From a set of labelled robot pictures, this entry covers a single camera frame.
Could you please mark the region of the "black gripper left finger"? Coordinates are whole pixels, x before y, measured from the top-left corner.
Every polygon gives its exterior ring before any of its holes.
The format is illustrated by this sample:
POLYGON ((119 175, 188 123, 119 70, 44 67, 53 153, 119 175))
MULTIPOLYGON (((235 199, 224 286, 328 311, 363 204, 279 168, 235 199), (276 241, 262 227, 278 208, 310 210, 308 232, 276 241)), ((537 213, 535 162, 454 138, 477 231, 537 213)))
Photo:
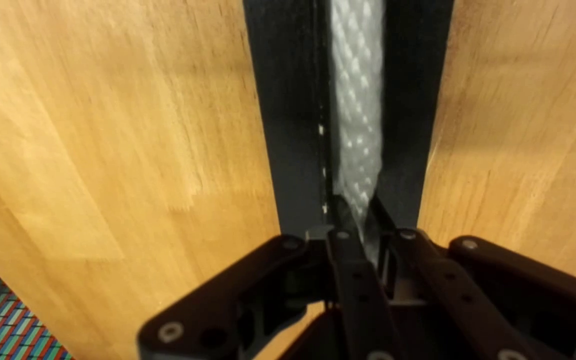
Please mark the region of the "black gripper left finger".
POLYGON ((279 234, 200 285, 138 330, 140 360, 250 360, 310 305, 322 319, 293 356, 398 360, 396 327, 343 199, 314 238, 279 234))

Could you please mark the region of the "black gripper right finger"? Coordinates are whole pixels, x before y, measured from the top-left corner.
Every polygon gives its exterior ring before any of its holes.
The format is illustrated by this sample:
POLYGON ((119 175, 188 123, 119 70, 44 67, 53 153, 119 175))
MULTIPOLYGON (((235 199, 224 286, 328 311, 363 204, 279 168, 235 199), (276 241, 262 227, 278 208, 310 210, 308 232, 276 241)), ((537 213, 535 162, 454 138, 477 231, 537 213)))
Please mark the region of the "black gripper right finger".
POLYGON ((487 243, 439 247, 374 203, 377 275, 412 342, 444 360, 576 360, 576 277, 487 243))

